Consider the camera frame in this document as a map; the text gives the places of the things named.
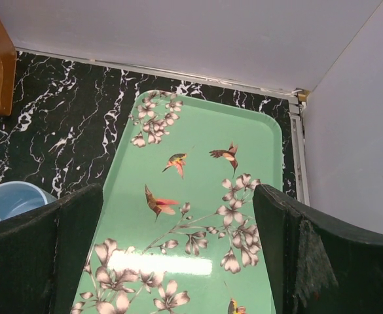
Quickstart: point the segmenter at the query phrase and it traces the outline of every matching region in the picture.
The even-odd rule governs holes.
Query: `dark green object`
[[[253,197],[277,314],[383,313],[383,235],[268,185]]]
[[[93,184],[0,222],[0,313],[70,313],[102,203]]]

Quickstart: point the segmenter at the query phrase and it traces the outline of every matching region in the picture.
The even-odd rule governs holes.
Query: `tray rim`
[[[165,91],[164,90],[147,90],[141,93],[140,95],[136,97],[132,110],[130,111],[130,114],[136,108],[138,101],[141,101],[146,95],[148,95],[151,92],[165,92]],[[204,100],[204,99],[199,99],[199,98],[194,98],[194,97],[184,96],[184,95],[177,95],[177,98],[192,99],[198,104],[198,105],[191,105],[190,107],[196,107],[203,110],[209,110],[209,111],[215,111],[218,113],[239,116],[240,118],[247,118],[250,120],[265,123],[272,130],[273,137],[279,137],[279,141],[276,141],[276,140],[273,141],[274,142],[273,155],[280,155],[281,157],[280,162],[278,161],[278,159],[274,159],[273,161],[273,164],[274,164],[273,168],[276,168],[274,170],[274,175],[273,175],[273,181],[274,181],[273,186],[277,188],[278,190],[283,190],[283,156],[284,156],[283,155],[283,133],[282,133],[282,129],[280,125],[278,124],[276,120],[274,120],[271,116],[265,113],[258,113],[256,111],[251,111],[251,110],[247,110],[243,108],[237,108],[237,107],[233,107],[223,103],[216,103],[214,101],[209,101],[209,100]],[[104,182],[104,186],[103,186],[104,204],[111,194],[112,186],[114,185],[114,182],[117,178],[117,175],[115,175],[115,173],[118,173],[117,170],[120,167],[120,165],[119,164],[116,165],[114,161],[118,158],[122,158],[122,156],[125,154],[126,148],[130,144],[130,138],[132,136],[133,129],[134,129],[134,125],[130,123],[130,119],[129,119],[121,135],[120,143],[116,149],[116,153],[114,155],[113,161],[111,162],[111,166],[108,171],[108,176]]]

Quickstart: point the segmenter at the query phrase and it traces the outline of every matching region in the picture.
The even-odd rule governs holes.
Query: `bird wing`
[[[145,184],[145,194],[146,194],[146,196],[152,195],[151,191],[148,189],[146,184]]]
[[[169,205],[159,205],[160,210],[168,215],[174,215],[175,211]]]
[[[246,308],[243,306],[240,306],[236,309],[236,312],[239,314],[246,314]]]
[[[229,302],[229,306],[228,306],[228,314],[234,314],[234,313],[236,313],[235,312],[235,304],[234,304],[233,300],[231,300]]]
[[[229,152],[224,152],[223,153],[223,157],[226,158],[226,160],[230,161],[230,162],[233,162],[235,160],[235,157],[231,154],[229,154]]]
[[[177,171],[179,175],[181,176],[181,178],[184,179],[184,169],[183,169],[182,163],[181,162],[175,163],[175,168],[177,168]]]
[[[157,198],[156,199],[156,206],[160,208],[160,210],[163,213],[166,213],[168,215],[174,215],[175,211],[170,207],[170,205],[178,205],[178,201],[174,200],[168,200],[166,198]]]
[[[214,158],[219,158],[219,157],[222,157],[223,154],[226,152],[227,152],[227,150],[223,150],[223,149],[212,150],[210,152],[210,156],[214,157]]]
[[[229,152],[231,152],[232,154],[236,154],[237,151],[238,151],[238,145],[233,146],[233,142],[232,142],[229,146]]]

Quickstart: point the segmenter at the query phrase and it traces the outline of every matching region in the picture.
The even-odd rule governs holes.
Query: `metal trim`
[[[240,92],[247,92],[252,94],[259,94],[268,97],[275,97],[279,99],[288,100],[290,104],[298,104],[297,92],[298,90],[292,92],[273,90],[270,88],[261,88],[256,86],[250,86],[241,82],[234,82],[232,80],[224,80],[221,78],[211,78],[211,77],[203,77],[200,75],[192,74],[192,73],[182,73],[177,71],[170,71],[166,69],[157,69],[152,67],[144,67],[141,65],[132,65],[132,64],[123,64],[123,63],[113,63],[106,61],[96,61],[96,60],[88,60],[82,58],[76,58],[71,56],[63,56],[59,54],[51,54],[48,52],[30,50],[25,48],[16,47],[18,51],[27,52],[30,54],[38,54],[42,56],[64,59],[64,60],[73,60],[81,63],[100,65],[102,67],[112,67],[115,69],[122,69],[126,71],[133,71],[148,75],[156,75],[158,77],[168,77],[169,79],[177,79],[177,80],[189,80],[191,82],[206,84],[211,86],[217,86],[222,88],[229,88],[231,90],[239,90]]]
[[[295,161],[297,200],[307,206],[310,205],[308,191],[308,175],[304,157],[304,136],[300,114],[290,113],[291,143],[293,146],[293,159]]]

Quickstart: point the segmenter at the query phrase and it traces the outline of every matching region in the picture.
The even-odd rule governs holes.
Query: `pink flower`
[[[245,219],[243,223],[236,229],[233,233],[233,244],[237,249],[240,249],[242,246],[242,238],[244,238],[245,246],[252,247],[254,243],[259,242],[258,228],[256,224],[252,224],[249,227],[246,227],[248,219]]]
[[[199,239],[199,237],[205,237],[206,233],[203,231],[195,232],[193,234],[187,234],[189,237],[189,240],[185,244],[185,252],[187,254],[191,254],[191,248],[192,253],[195,256],[198,256],[200,254],[200,247],[203,249],[207,249],[208,240],[206,239]]]
[[[146,291],[151,293],[151,288],[159,287],[164,280],[165,273],[145,273],[140,271],[141,282],[145,285]]]
[[[184,206],[182,206],[182,208],[179,211],[184,216],[185,214],[187,214],[189,212],[190,208],[191,208],[190,203],[187,202],[184,204]]]
[[[167,242],[161,244],[159,248],[162,254],[166,254],[166,249],[173,249],[177,247],[177,245],[178,245],[177,240],[167,240]]]
[[[242,257],[242,265],[244,265],[244,267],[248,265],[256,266],[259,261],[258,256],[256,254],[253,254],[250,250],[248,250],[244,246],[241,247],[241,257]]]
[[[217,234],[219,232],[216,227],[206,227],[206,230],[211,234]]]
[[[120,291],[115,301],[115,308],[109,302],[97,302],[96,308],[99,314],[125,314],[129,305],[127,294]]]
[[[154,305],[158,308],[157,312],[167,310],[171,313],[171,309],[190,302],[190,297],[187,291],[175,294],[177,288],[178,284],[175,280],[170,280],[168,286],[166,287],[166,291],[164,291],[162,286],[159,286],[158,291],[162,301],[159,299],[153,299]]]
[[[143,119],[146,115],[148,115],[150,118],[152,118],[155,115],[155,112],[152,110],[155,108],[156,104],[154,103],[146,103],[145,106],[138,105],[137,109],[139,111],[138,118]]]
[[[257,252],[261,250],[261,243],[260,242],[254,242],[254,243],[252,243],[252,245],[250,245],[248,247],[248,249],[252,254],[257,254]]]
[[[220,266],[224,267],[226,271],[230,271],[231,273],[238,273],[241,270],[232,248],[230,248],[230,250],[224,255]]]
[[[238,186],[238,184],[236,184],[236,186],[233,186],[228,179],[223,180],[222,185],[224,188],[227,188],[229,190],[229,192],[227,192],[226,195],[222,197],[222,200],[224,201],[230,201],[234,199],[237,191],[243,188],[243,186]]]
[[[162,141],[162,138],[161,138],[162,135],[164,134],[161,131],[158,131],[158,132],[149,131],[149,134],[147,136],[147,142],[149,144],[151,143],[159,144]]]
[[[255,187],[259,184],[261,184],[261,181],[259,179],[251,180],[251,175],[244,173],[243,175],[240,175],[238,178],[236,178],[236,186],[243,188],[245,191],[247,189],[251,189],[252,191],[255,190]]]
[[[128,293],[133,293],[134,289],[125,287],[125,283],[131,283],[138,280],[137,272],[134,270],[121,270],[121,271],[114,271],[115,273],[115,279],[112,280],[112,277],[109,274],[109,270],[105,268],[104,266],[100,266],[96,273],[95,277],[97,281],[100,283],[100,286],[102,289],[111,289],[114,291],[124,291]]]
[[[153,126],[153,120],[148,120],[145,123],[143,123],[142,130],[143,132],[148,133],[151,130],[151,127]]]
[[[170,103],[167,103],[166,105],[165,105],[165,108],[169,108],[170,109],[170,111],[173,113],[174,111],[177,111],[177,112],[179,112],[179,111],[181,111],[181,106],[183,105],[183,102],[181,101],[181,100],[179,100],[179,101],[172,101],[171,100],[171,102]]]
[[[145,105],[150,105],[153,103],[153,99],[160,95],[160,92],[158,90],[152,90],[150,91],[145,98],[143,98],[142,102]]]
[[[81,314],[85,302],[78,302],[71,308],[71,314]]]
[[[107,267],[108,261],[113,255],[114,250],[117,249],[117,241],[113,239],[106,239],[102,244],[95,244],[94,248],[101,265]]]
[[[241,208],[242,201],[231,199],[229,205],[230,208],[222,205],[216,211],[218,215],[224,216],[223,226],[229,226],[234,219],[241,224],[243,221],[242,214],[237,209]]]
[[[168,124],[165,120],[153,120],[153,129],[154,131],[162,131]]]
[[[166,113],[165,114],[165,122],[169,126],[171,126],[175,122],[174,120],[178,120],[178,119],[179,119],[178,114],[175,114],[175,113]]]
[[[135,145],[137,147],[144,147],[144,146],[146,146],[145,139],[143,138],[143,134],[141,132],[139,132],[139,134],[134,136],[132,138],[131,142],[133,143],[133,145]]]

